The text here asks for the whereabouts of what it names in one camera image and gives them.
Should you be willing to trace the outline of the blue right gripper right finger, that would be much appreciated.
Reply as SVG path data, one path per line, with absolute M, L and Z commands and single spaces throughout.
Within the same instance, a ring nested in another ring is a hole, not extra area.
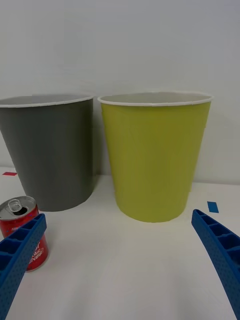
M 204 212 L 194 209 L 191 224 L 218 274 L 232 310 L 240 315 L 240 237 Z

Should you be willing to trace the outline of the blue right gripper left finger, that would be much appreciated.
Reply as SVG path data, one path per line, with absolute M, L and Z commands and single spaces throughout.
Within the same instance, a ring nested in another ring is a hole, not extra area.
M 34 251 L 47 228 L 41 213 L 0 242 L 0 319 L 6 319 Z

